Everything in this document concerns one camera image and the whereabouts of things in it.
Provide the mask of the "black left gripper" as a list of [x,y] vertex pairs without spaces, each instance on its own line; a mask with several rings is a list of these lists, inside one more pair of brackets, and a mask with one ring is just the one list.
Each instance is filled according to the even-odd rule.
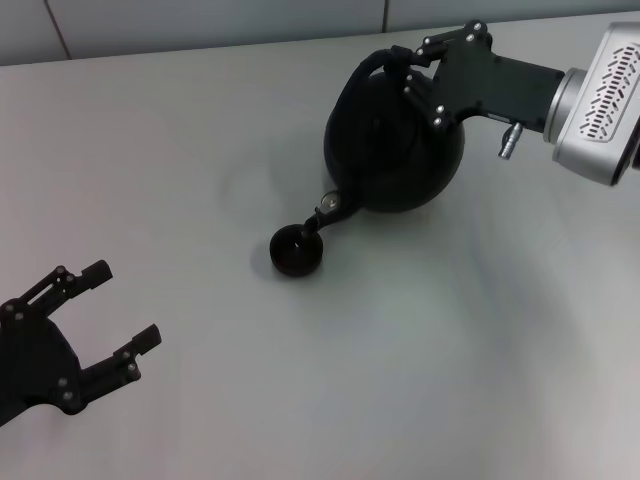
[[1,306],[1,423],[50,405],[67,415],[141,378],[136,358],[159,346],[152,324],[109,358],[80,371],[79,360],[47,317],[68,300],[113,278],[105,260],[79,275],[60,265],[18,299]]

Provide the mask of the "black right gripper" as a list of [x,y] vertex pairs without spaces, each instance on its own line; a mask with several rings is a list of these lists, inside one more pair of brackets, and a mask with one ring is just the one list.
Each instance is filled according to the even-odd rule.
[[427,127],[451,131],[473,116],[496,117],[542,132],[551,101],[564,78],[560,70],[498,56],[487,24],[425,36],[416,49],[394,45],[392,55],[410,66],[440,62],[433,79],[419,71],[405,76],[403,95]]

